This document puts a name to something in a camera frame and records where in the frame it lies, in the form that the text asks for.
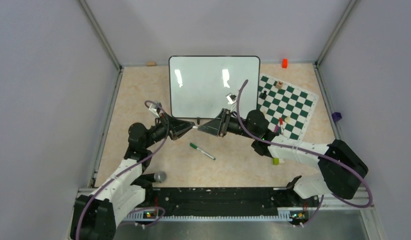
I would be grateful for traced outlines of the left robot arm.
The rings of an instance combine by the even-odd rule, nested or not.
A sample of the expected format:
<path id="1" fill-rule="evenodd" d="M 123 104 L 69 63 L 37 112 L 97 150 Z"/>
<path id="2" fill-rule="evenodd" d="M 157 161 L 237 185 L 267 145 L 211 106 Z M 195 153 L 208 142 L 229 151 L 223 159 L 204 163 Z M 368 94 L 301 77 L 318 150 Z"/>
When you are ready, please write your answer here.
<path id="1" fill-rule="evenodd" d="M 154 193 L 133 182 L 148 167 L 158 151 L 148 148 L 166 139 L 177 140 L 195 126 L 192 121 L 161 113 L 157 123 L 146 128 L 140 122 L 128 128 L 128 148 L 111 176 L 89 195 L 76 198 L 70 225 L 71 240 L 111 240 L 118 225 L 138 205 L 147 207 Z"/>

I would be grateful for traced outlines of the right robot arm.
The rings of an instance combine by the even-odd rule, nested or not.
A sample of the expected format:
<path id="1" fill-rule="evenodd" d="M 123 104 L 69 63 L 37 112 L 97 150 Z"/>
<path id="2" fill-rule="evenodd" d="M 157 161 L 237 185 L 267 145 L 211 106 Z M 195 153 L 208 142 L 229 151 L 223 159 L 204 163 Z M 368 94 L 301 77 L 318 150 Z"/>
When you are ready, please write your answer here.
<path id="1" fill-rule="evenodd" d="M 200 125 L 198 130 L 217 137 L 231 133 L 252 138 L 251 146 L 260 156 L 292 160 L 317 169 L 318 173 L 293 181 L 293 188 L 286 193 L 293 206 L 317 195 L 333 194 L 343 200 L 354 197 L 369 168 L 344 141 L 308 143 L 273 132 L 268 126 L 269 121 L 259 110 L 251 110 L 243 119 L 222 109 L 219 116 Z"/>

